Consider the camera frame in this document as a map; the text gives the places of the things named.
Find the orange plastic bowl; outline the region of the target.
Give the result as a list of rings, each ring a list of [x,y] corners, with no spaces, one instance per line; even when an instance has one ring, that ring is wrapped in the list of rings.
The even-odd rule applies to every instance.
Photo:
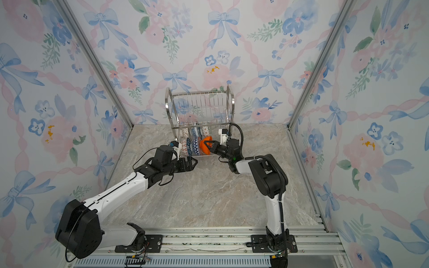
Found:
[[[212,136],[204,137],[204,138],[200,141],[200,150],[201,150],[201,152],[202,152],[202,155],[210,155],[210,154],[211,154],[211,152],[210,152],[210,148],[211,148],[211,141],[212,141]]]

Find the red geometric pattern bowl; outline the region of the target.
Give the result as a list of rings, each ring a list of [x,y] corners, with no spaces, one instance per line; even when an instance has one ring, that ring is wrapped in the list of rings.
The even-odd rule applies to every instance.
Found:
[[[181,156],[188,156],[187,139],[181,141]]]

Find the blue geometric pattern bowl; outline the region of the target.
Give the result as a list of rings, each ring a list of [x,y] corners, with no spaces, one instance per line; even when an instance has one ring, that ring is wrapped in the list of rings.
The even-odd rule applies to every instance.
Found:
[[[201,155],[200,142],[201,142],[201,139],[199,137],[193,138],[193,139],[187,138],[186,146],[187,146],[187,153],[189,156]]]

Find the maroon white pattern bowl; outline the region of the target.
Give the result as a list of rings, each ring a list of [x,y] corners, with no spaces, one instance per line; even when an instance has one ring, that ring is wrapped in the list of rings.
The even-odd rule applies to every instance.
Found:
[[[187,139],[187,138],[189,138],[190,137],[190,134],[189,134],[189,128],[187,128],[187,127],[185,127],[185,128],[182,128],[181,129],[181,134],[182,134],[182,138],[183,139]]]

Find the steel wire dish rack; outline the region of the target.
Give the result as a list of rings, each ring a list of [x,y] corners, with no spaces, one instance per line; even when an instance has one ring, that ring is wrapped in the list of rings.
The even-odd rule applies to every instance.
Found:
[[[212,140],[220,142],[219,129],[233,123],[235,96],[230,86],[189,93],[173,93],[167,88],[165,109],[175,141],[183,140],[182,128],[189,128],[191,138],[192,127],[208,126]]]

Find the green pattern bowl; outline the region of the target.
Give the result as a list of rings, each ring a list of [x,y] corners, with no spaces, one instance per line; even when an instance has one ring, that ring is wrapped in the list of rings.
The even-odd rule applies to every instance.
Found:
[[[210,129],[209,129],[209,127],[208,127],[208,126],[203,126],[203,127],[201,127],[201,131],[202,131],[202,135],[203,135],[204,137],[211,136],[211,132],[210,132]]]

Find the blue floral bowl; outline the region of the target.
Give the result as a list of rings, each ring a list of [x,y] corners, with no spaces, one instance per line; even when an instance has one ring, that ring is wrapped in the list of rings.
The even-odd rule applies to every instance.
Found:
[[[203,139],[203,132],[200,126],[194,126],[191,128],[191,138],[196,139],[200,138]]]

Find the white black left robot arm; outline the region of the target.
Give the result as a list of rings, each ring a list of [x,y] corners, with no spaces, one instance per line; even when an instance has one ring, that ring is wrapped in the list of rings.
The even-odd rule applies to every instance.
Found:
[[[56,240],[65,247],[66,253],[72,253],[77,259],[112,246],[143,252],[150,243],[142,227],[131,222],[119,227],[103,227],[102,222],[135,195],[154,185],[163,186],[165,176],[191,172],[197,164],[191,156],[179,157],[176,149],[169,145],[155,148],[155,155],[143,165],[134,165],[124,180],[85,201],[70,201],[61,216]]]

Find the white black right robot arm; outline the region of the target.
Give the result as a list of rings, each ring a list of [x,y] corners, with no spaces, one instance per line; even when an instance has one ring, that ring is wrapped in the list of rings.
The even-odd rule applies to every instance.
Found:
[[[211,153],[227,159],[233,173],[253,176],[259,192],[265,196],[267,247],[273,252],[294,251],[295,241],[285,222],[283,204],[288,178],[275,158],[271,154],[243,157],[239,140],[233,138],[224,144],[218,141],[205,141],[203,144]]]

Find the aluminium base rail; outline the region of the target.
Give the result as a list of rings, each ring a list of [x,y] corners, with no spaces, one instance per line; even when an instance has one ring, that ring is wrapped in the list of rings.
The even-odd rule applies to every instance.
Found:
[[[256,227],[148,229],[146,245],[97,249],[65,268],[349,268],[337,233],[323,225],[292,226],[287,253],[268,248]]]

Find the aluminium corner post left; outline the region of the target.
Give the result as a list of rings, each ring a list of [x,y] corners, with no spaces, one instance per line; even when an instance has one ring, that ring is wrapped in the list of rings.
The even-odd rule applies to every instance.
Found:
[[[97,57],[94,49],[91,47],[90,42],[86,37],[82,27],[80,26],[76,16],[72,12],[70,5],[67,3],[67,1],[63,0],[53,2],[60,14],[63,16],[67,25],[70,27],[71,32],[76,36],[77,40],[82,46],[84,55],[89,60],[91,67],[107,90],[108,95],[112,98],[112,101],[116,105],[119,114],[125,120],[126,125],[130,128],[133,128],[134,124],[132,123],[130,116],[121,102],[119,95],[116,93],[115,89],[110,83],[107,73],[104,71],[99,58]]]

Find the aluminium corner post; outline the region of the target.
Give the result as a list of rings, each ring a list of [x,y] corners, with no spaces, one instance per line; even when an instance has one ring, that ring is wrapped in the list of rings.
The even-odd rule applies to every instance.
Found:
[[[119,114],[125,120],[126,125],[130,128],[133,128],[134,124],[132,123],[130,116],[121,102],[119,95],[116,93],[115,89],[110,83],[107,73],[104,71],[99,58],[97,57],[94,49],[91,47],[90,42],[86,37],[82,27],[80,26],[76,16],[72,12],[70,5],[67,3],[67,1],[63,0],[53,2],[60,14],[63,16],[67,25],[70,27],[71,32],[76,36],[77,40],[82,46],[84,55],[89,60],[91,67],[107,90],[108,95],[112,98],[112,101],[116,105]]]
[[[350,17],[350,14],[353,10],[355,1],[354,0],[346,0],[344,1],[344,5],[341,8],[339,15],[337,19],[335,20],[335,24],[330,31],[328,38],[326,40],[326,43],[324,47],[321,50],[321,53],[315,62],[315,68],[309,77],[308,82],[306,83],[306,86],[304,87],[304,90],[299,97],[298,103],[296,105],[296,108],[293,111],[292,117],[290,118],[288,126],[288,130],[291,131],[295,128],[295,125],[298,122],[298,117],[301,113],[301,110],[305,106],[306,100],[308,96],[311,94],[312,89],[314,85],[316,84],[316,80],[318,79],[318,76],[322,73],[322,70],[328,61],[328,58],[330,57],[333,46],[336,43],[337,39],[340,36],[340,32],[344,29],[344,26],[346,24],[346,21]]]

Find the aluminium corner post right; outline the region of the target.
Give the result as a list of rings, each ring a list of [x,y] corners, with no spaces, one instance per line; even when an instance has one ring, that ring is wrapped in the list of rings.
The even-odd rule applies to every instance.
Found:
[[[299,97],[298,103],[296,105],[296,108],[293,111],[292,117],[290,118],[288,126],[288,130],[291,131],[295,128],[295,125],[298,122],[298,117],[301,113],[301,110],[305,106],[306,100],[308,96],[311,94],[312,89],[314,85],[316,84],[316,80],[318,79],[318,76],[322,73],[322,70],[328,61],[328,58],[330,57],[333,46],[336,43],[337,39],[340,36],[340,32],[344,29],[344,26],[346,24],[346,21],[350,17],[350,14],[353,10],[355,1],[354,0],[346,0],[344,1],[344,5],[341,8],[339,15],[337,19],[335,20],[335,24],[330,31],[328,38],[326,40],[326,43],[324,47],[321,50],[321,53],[315,62],[315,68],[309,77],[308,82],[306,83],[306,86],[304,87],[304,90]]]

